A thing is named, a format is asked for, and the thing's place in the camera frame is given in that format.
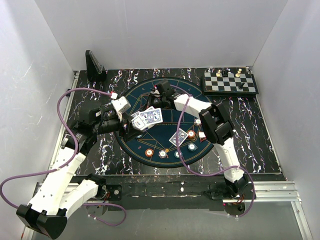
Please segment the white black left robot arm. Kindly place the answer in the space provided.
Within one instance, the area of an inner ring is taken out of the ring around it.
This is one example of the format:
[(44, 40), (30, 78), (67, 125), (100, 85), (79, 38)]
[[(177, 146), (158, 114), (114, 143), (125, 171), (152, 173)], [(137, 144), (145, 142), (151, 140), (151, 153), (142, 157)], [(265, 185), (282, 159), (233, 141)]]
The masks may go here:
[(66, 127), (68, 134), (41, 187), (28, 204), (17, 208), (16, 215), (26, 227), (55, 240), (79, 207), (90, 199), (106, 200), (109, 197), (106, 180), (92, 173), (68, 194), (65, 190), (99, 135), (119, 132), (120, 137), (131, 140), (141, 134), (133, 127), (132, 116), (126, 113), (130, 107), (129, 103), (115, 100), (109, 106), (97, 102), (79, 112), (79, 119)]

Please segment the blue white poker chip stack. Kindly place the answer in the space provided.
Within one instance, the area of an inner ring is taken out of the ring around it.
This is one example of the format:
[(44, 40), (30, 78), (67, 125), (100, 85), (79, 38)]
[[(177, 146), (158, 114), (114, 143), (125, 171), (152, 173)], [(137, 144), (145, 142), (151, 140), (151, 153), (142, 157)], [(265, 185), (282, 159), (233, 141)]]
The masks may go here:
[(159, 156), (161, 159), (164, 159), (164, 158), (167, 157), (167, 152), (162, 149), (162, 150), (159, 151), (158, 156)]

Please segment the deck of playing cards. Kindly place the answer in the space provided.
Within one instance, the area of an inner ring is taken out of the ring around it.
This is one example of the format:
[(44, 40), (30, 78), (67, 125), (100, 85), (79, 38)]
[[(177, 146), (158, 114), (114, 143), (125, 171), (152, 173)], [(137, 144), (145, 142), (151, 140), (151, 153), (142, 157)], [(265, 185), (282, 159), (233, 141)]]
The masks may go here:
[(161, 108), (150, 107), (145, 111), (140, 112), (133, 119), (140, 117), (146, 124), (158, 124), (163, 122), (163, 115)]

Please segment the blue white chips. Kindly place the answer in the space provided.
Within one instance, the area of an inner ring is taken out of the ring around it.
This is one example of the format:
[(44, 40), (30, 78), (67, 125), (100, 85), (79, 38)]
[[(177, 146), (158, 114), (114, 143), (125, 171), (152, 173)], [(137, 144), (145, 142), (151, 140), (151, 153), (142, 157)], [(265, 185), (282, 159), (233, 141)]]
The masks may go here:
[(201, 123), (201, 120), (200, 120), (200, 119), (197, 118), (197, 119), (194, 120), (194, 125), (195, 125), (195, 126), (200, 126), (201, 124), (202, 124), (202, 123)]

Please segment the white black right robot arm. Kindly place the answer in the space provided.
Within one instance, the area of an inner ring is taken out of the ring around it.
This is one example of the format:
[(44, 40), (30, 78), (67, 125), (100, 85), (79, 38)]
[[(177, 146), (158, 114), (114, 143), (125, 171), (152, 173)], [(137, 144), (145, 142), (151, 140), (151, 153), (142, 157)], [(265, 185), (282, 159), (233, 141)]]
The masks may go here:
[(164, 79), (156, 84), (147, 100), (148, 107), (168, 108), (192, 115), (201, 122), (205, 139), (211, 142), (220, 157), (227, 195), (237, 199), (245, 192), (249, 180), (241, 167), (234, 145), (234, 124), (225, 107), (181, 94)]

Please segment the blue playing card box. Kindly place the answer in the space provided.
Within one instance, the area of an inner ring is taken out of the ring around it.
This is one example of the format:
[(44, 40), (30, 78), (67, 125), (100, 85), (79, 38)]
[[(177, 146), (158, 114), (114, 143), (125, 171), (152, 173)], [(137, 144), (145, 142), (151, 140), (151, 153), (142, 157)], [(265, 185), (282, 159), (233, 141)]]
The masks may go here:
[(141, 118), (141, 116), (137, 115), (132, 119), (132, 126), (140, 131), (144, 131), (145, 128), (147, 128), (147, 124), (145, 121)]

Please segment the orange chips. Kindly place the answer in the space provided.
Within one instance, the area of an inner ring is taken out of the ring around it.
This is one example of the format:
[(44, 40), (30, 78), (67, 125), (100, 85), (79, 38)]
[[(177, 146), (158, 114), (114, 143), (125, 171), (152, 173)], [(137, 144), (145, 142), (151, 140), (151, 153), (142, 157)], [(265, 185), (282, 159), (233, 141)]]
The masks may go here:
[(195, 131), (193, 131), (193, 130), (189, 130), (188, 132), (187, 132), (187, 135), (188, 135), (188, 139), (190, 139), (190, 140), (193, 140), (195, 137), (196, 137), (196, 133), (195, 133)]

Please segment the orange poker chip stack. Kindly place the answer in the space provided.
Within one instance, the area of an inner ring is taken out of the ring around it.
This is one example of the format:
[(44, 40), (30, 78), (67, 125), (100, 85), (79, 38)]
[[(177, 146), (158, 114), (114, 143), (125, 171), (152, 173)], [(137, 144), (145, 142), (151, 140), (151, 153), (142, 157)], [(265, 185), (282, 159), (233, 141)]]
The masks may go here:
[(152, 157), (153, 154), (154, 154), (154, 150), (153, 149), (148, 148), (148, 149), (145, 150), (145, 156), (146, 157)]

